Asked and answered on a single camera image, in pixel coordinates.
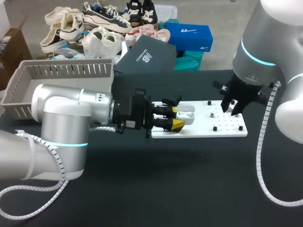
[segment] cable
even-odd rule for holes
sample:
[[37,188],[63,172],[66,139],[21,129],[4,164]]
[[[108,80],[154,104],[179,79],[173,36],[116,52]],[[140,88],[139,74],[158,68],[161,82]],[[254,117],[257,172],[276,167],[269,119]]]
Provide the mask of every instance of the cable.
[[257,157],[256,157],[256,165],[257,165],[257,176],[259,179],[259,183],[260,186],[263,190],[263,192],[265,193],[265,195],[274,203],[279,204],[281,206],[285,206],[285,207],[297,207],[297,206],[301,206],[303,205],[303,199],[302,200],[298,200],[298,201],[293,201],[293,202],[285,202],[282,200],[279,200],[277,198],[275,198],[267,189],[267,187],[265,186],[264,180],[263,180],[263,176],[262,176],[262,171],[261,171],[261,151],[262,151],[262,144],[263,144],[263,139],[265,136],[265,131],[266,131],[266,126],[267,126],[267,122],[269,119],[269,115],[270,115],[270,111],[271,111],[271,106],[273,104],[273,101],[275,99],[276,96],[276,92],[278,90],[278,88],[281,86],[280,81],[277,81],[275,83],[275,86],[270,94],[270,98],[269,101],[267,103],[267,107],[266,107],[266,111],[264,113],[264,118],[263,118],[263,122],[262,122],[262,126],[261,126],[261,130],[260,130],[260,135],[259,135],[259,139],[258,139],[258,146],[257,146]]
[[96,128],[89,129],[89,131],[97,131],[97,130],[116,132],[117,128],[115,128],[115,127],[96,127]]
[[61,180],[55,186],[52,186],[52,187],[35,187],[35,186],[26,186],[26,185],[16,185],[16,186],[8,187],[0,192],[0,199],[1,199],[1,197],[5,193],[13,191],[13,190],[30,190],[30,191],[39,191],[39,192],[50,192],[50,191],[54,191],[59,188],[57,193],[45,205],[43,205],[41,208],[39,208],[38,210],[36,210],[35,212],[32,212],[30,214],[23,215],[23,216],[12,216],[12,215],[5,213],[0,208],[0,214],[3,217],[5,217],[7,219],[12,219],[12,220],[23,220],[23,219],[31,218],[31,217],[39,214],[40,212],[45,210],[49,205],[51,205],[52,202],[60,195],[60,193],[66,187],[68,181],[65,180],[65,171],[64,171],[62,161],[61,161],[59,155],[57,154],[57,152],[55,151],[55,149],[52,147],[52,145],[48,144],[45,140],[43,140],[37,136],[33,136],[33,135],[30,135],[27,133],[18,133],[16,135],[26,138],[26,139],[30,139],[30,138],[28,138],[28,136],[30,136],[34,141],[43,145],[53,155],[54,159],[56,160],[56,162],[59,166],[59,171],[61,173]]

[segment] cardboard box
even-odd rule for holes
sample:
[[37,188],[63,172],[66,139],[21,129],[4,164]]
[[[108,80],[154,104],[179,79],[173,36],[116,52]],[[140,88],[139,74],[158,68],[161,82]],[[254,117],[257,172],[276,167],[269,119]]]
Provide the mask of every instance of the cardboard box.
[[2,54],[0,54],[0,90],[5,90],[10,77],[23,60],[32,60],[21,28],[27,17],[18,28],[11,28],[5,36],[10,36]]
[[210,52],[213,36],[209,26],[166,23],[165,28],[170,31],[169,43],[177,51]]
[[175,46],[143,35],[114,70],[122,73],[173,71],[176,55]]

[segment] gray plastic basket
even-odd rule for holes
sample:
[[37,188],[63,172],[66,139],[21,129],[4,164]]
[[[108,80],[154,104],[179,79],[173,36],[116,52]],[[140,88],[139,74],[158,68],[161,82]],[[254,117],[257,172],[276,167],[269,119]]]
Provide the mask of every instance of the gray plastic basket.
[[32,119],[31,101],[40,84],[110,92],[113,59],[22,61],[11,77],[1,106],[16,120]]

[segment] black table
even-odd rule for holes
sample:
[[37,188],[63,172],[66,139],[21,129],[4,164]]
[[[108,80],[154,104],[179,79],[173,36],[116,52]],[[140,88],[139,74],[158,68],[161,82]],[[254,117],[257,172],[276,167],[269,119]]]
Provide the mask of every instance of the black table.
[[[116,75],[114,98],[144,87],[152,101],[222,99],[213,80],[228,81],[231,70],[145,75]],[[277,94],[273,112],[282,92]],[[89,136],[83,175],[39,215],[24,221],[0,217],[0,226],[201,227],[302,226],[303,207],[286,208],[262,192],[255,167],[256,146],[265,107],[251,104],[244,118],[245,138],[145,139],[145,131],[124,135],[97,131]],[[262,169],[268,189],[279,199],[303,197],[303,146],[276,127],[272,114],[263,143]],[[34,121],[2,117],[0,129],[24,129],[40,136]],[[26,183],[2,181],[0,189]],[[13,215],[40,208],[53,192],[11,192],[1,207]]]

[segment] black shoe box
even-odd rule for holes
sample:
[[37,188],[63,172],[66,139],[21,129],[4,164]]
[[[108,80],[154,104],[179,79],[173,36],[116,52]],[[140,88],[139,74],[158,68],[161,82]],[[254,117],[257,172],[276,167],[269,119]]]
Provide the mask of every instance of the black shoe box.
[[142,35],[114,70],[121,73],[173,71],[176,56],[176,46]]

